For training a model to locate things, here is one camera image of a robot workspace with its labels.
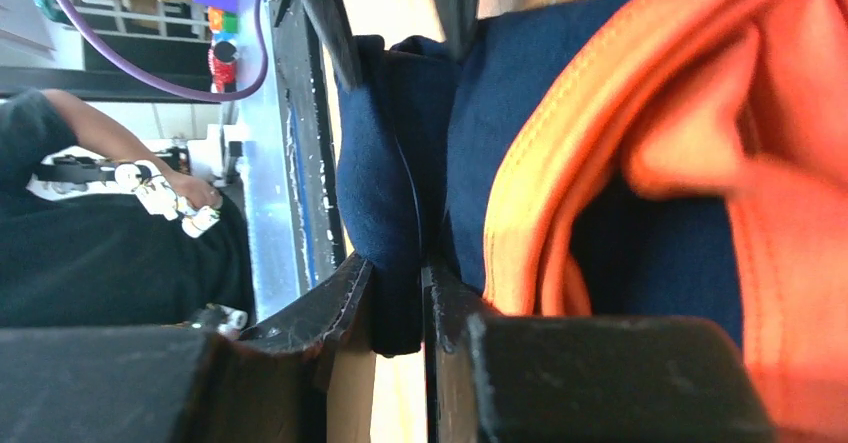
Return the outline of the person forearm in background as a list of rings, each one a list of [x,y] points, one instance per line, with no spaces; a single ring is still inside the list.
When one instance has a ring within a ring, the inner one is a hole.
[[[70,127],[80,147],[111,159],[150,161],[171,183],[184,177],[155,156],[127,128],[88,103],[62,90],[48,89],[41,93]]]

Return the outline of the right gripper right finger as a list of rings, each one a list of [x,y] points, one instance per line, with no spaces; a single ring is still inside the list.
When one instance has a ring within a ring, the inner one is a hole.
[[[510,317],[421,273],[432,442],[772,442],[727,335],[698,318]]]

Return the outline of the navy orange boxer briefs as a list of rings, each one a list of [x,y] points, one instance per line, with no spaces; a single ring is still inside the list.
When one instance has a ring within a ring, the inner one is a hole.
[[[470,51],[355,37],[339,203],[374,345],[432,261],[510,317],[698,318],[776,429],[847,438],[847,0],[569,0]]]

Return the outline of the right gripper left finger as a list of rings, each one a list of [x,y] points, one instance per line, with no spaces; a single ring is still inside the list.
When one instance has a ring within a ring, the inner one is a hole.
[[[5,329],[5,442],[365,442],[371,264],[351,255],[230,340],[208,330]]]

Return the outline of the operator hand in background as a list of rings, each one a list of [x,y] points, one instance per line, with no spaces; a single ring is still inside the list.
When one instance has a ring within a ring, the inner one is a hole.
[[[206,206],[218,209],[222,204],[218,190],[200,178],[173,170],[168,170],[163,176],[176,194],[184,197],[194,209]]]

